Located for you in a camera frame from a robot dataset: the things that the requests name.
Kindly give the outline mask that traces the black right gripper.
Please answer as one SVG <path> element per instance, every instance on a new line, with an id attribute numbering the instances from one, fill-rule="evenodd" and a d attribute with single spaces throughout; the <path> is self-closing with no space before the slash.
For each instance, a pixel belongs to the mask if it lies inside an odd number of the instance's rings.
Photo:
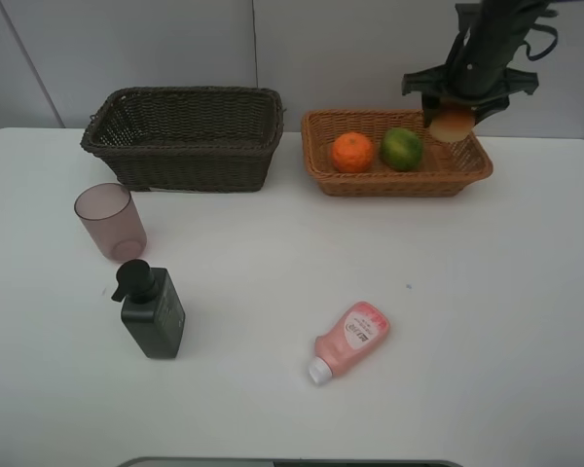
<path id="1" fill-rule="evenodd" d="M 402 94 L 421 94 L 426 128 L 443 112 L 443 98 L 471 105 L 476 126 L 505 111 L 510 105 L 509 95 L 532 95 L 538 89 L 536 73 L 512 69 L 501 59 L 501 54 L 489 54 L 479 46 L 456 44 L 444 64 L 405 74 Z"/>

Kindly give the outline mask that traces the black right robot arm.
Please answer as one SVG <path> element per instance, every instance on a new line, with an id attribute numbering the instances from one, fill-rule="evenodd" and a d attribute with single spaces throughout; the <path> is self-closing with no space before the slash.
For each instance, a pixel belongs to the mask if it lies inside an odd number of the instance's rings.
<path id="1" fill-rule="evenodd" d="M 537 22 L 558 15 L 549 5 L 534 0 L 456 4 L 458 34 L 446 61 L 402 79 L 404 95 L 421 94 L 423 124 L 429 127 L 444 103 L 471 109 L 478 124 L 506 110 L 511 95 L 534 94 L 537 75 L 512 69 L 509 63 L 521 47 L 530 61 L 544 58 L 557 47 L 558 30 Z"/>

